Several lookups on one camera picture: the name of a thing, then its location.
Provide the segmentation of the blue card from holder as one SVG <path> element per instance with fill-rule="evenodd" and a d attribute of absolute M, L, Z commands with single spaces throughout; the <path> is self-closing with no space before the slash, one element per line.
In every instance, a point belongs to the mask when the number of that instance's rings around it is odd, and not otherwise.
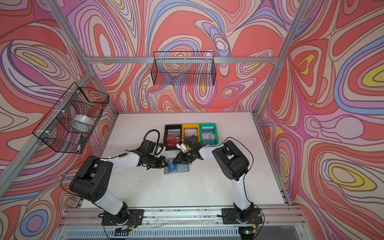
<path fill-rule="evenodd" d="M 166 174 L 174 173 L 177 170 L 177 168 L 176 168 L 175 164 L 173 163 L 173 161 L 174 161 L 174 159 L 168 159 L 167 160 L 168 166 L 167 166 Z"/>

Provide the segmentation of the grey leather card holder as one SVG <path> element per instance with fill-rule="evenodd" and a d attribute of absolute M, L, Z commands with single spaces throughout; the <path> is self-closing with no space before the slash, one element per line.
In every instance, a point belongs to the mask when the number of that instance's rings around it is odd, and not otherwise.
<path fill-rule="evenodd" d="M 171 173 L 171 174 L 176 174 L 176 173 L 186 173 L 186 172 L 189 172 L 190 171 L 190 167 L 189 165 L 182 165 L 182 164 L 178 164 L 178 165 L 175 165 L 177 170 L 174 172 L 174 173 Z M 165 175 L 168 175 L 166 174 L 166 170 L 167 170 L 167 166 L 165 167 L 164 169 L 164 174 Z"/>

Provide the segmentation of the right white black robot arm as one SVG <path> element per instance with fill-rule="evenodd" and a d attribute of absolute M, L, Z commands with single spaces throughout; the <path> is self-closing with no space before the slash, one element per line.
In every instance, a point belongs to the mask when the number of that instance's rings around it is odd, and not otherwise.
<path fill-rule="evenodd" d="M 245 223 L 254 210 L 254 204 L 247 195 L 246 176 L 249 160 L 230 140 L 220 145 L 202 145 L 195 136 L 177 144 L 180 150 L 174 164 L 188 165 L 195 160 L 214 159 L 232 184 L 234 193 L 234 217 L 228 220 Z"/>

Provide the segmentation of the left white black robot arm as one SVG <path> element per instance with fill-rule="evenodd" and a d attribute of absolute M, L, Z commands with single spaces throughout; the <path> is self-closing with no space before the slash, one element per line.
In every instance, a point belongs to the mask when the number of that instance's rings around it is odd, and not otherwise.
<path fill-rule="evenodd" d="M 108 189 L 111 175 L 135 167 L 145 167 L 147 170 L 165 168 L 168 164 L 165 157 L 160 155 L 164 149 L 163 144 L 144 140 L 139 148 L 126 150 L 114 157 L 91 156 L 82 163 L 69 189 L 104 211 L 104 226 L 128 225 L 129 218 L 133 218 L 137 226 L 140 221 L 130 213 L 128 205 Z"/>

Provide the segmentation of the yellow plastic bin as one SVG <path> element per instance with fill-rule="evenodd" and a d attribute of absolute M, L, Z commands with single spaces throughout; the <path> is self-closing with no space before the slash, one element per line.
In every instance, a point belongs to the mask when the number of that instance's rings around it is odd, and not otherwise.
<path fill-rule="evenodd" d="M 200 142 L 200 125 L 199 124 L 183 124 L 182 125 L 182 141 L 195 136 Z"/>

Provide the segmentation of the black plastic bin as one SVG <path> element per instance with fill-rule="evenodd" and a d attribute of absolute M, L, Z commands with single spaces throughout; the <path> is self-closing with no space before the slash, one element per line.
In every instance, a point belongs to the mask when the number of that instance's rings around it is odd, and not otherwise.
<path fill-rule="evenodd" d="M 182 125 L 165 125 L 164 145 L 166 151 L 178 150 L 177 144 L 181 141 Z"/>

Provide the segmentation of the green plastic bin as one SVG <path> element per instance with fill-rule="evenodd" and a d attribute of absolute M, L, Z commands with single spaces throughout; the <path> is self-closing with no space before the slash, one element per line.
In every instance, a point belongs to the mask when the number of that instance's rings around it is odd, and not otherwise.
<path fill-rule="evenodd" d="M 202 145 L 218 145 L 219 135 L 216 124 L 199 124 Z"/>

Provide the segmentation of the small black box in basket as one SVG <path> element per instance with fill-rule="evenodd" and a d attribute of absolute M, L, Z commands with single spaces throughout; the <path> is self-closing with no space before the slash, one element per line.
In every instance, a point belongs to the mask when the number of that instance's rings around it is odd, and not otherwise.
<path fill-rule="evenodd" d="M 84 137 L 83 135 L 80 136 L 78 146 L 82 148 L 87 143 L 87 137 Z"/>

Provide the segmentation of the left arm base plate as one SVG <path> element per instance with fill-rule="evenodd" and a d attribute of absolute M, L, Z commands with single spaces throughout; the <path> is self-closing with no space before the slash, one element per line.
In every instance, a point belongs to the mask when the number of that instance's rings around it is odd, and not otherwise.
<path fill-rule="evenodd" d="M 108 212 L 102 213 L 102 226 L 128 226 L 137 227 L 143 222 L 143 209 L 128 209 L 122 210 L 117 215 L 112 215 Z"/>

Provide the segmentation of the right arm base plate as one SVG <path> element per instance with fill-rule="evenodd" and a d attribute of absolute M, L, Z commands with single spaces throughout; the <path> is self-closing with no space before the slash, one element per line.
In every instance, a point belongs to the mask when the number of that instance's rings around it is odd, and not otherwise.
<path fill-rule="evenodd" d="M 264 222 L 263 214 L 258 208 L 248 208 L 244 211 L 236 208 L 223 208 L 220 217 L 225 225 L 252 224 L 260 225 Z"/>

